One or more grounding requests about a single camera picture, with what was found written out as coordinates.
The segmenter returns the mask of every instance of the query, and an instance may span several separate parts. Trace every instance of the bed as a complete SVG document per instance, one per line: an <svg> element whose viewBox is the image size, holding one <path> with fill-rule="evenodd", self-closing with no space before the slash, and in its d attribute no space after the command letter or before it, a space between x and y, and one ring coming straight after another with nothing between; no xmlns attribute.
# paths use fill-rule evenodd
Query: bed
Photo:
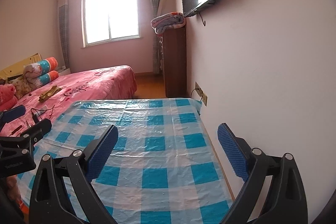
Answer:
<svg viewBox="0 0 336 224"><path fill-rule="evenodd" d="M83 150L114 124L118 142L92 186L118 223L218 224L232 198L200 108L186 98L78 101L35 145L34 160ZM27 206L36 171L17 176ZM86 220L64 181L77 216Z"/></svg>
<svg viewBox="0 0 336 224"><path fill-rule="evenodd" d="M41 93L49 90L53 85L62 90L43 103L38 101ZM71 104L78 100L130 99L137 90L134 72L129 66L102 68L60 76L53 82L32 91L18 100L15 106L24 105L26 114L15 122L6 124L1 136L18 136L27 129L26 121L34 124L31 109L41 109L47 106L41 118L48 118L54 122ZM22 125L15 134L12 132Z"/></svg>

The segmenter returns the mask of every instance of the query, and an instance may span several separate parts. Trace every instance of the pillow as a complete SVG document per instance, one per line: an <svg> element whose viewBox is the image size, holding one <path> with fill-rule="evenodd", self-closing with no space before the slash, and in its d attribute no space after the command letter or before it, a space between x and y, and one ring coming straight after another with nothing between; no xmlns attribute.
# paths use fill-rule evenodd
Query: pillow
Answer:
<svg viewBox="0 0 336 224"><path fill-rule="evenodd" d="M15 75L15 76L12 76L12 77L8 77L8 82L10 82L11 80L14 80L16 78L19 78L20 76L22 76L22 75Z"/></svg>
<svg viewBox="0 0 336 224"><path fill-rule="evenodd" d="M8 77L12 77L15 75L21 75L23 73L23 69L26 65L29 65L31 63L35 63L37 61L41 61L42 58L39 54L33 55L31 57L28 57L20 62L17 62L3 70L0 70L0 78L3 78L6 80L6 83L8 83Z"/></svg>
<svg viewBox="0 0 336 224"><path fill-rule="evenodd" d="M27 80L24 79L23 76L20 76L19 78L16 78L9 83L15 86L15 96L18 100L21 99L24 95L33 91L33 89L29 86Z"/></svg>

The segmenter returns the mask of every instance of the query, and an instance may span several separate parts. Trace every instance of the wooden floor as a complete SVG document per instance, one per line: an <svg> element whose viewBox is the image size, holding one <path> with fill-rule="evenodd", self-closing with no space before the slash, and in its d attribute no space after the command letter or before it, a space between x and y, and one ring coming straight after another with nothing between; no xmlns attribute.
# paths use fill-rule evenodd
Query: wooden floor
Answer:
<svg viewBox="0 0 336 224"><path fill-rule="evenodd" d="M138 86L133 99L166 98L162 75L135 75Z"/></svg>

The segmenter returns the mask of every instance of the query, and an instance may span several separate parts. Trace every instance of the pink bedspread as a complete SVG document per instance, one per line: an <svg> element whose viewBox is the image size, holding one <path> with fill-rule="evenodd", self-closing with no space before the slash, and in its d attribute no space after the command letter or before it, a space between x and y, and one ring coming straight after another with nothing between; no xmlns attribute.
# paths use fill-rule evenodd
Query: pink bedspread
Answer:
<svg viewBox="0 0 336 224"><path fill-rule="evenodd" d="M46 100L44 103L38 101L41 93L49 90L53 85L63 89ZM44 105L52 108L44 112L41 117L48 118L54 122L73 102L79 100L110 100L110 99L131 99L137 90L134 72L129 66L118 66L104 69L89 70L84 72L64 75L55 81L32 91L22 97L15 106L24 105L26 114L15 121L8 123L2 129L0 136L9 136L18 126L22 128L12 136L17 136L27 129L26 120L34 124L31 108L41 109Z"/></svg>

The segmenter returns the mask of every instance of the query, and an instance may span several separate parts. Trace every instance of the plastic sheet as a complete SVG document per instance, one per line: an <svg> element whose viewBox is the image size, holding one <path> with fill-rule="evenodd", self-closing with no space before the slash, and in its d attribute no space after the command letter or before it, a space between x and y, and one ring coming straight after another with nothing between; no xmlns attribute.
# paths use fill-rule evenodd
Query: plastic sheet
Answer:
<svg viewBox="0 0 336 224"><path fill-rule="evenodd" d="M218 224L232 200L193 99L79 101L62 113L36 146L35 162L48 153L69 156L118 127L118 142L92 185L119 223ZM18 175L29 205L36 170ZM86 220L70 180L70 200Z"/></svg>

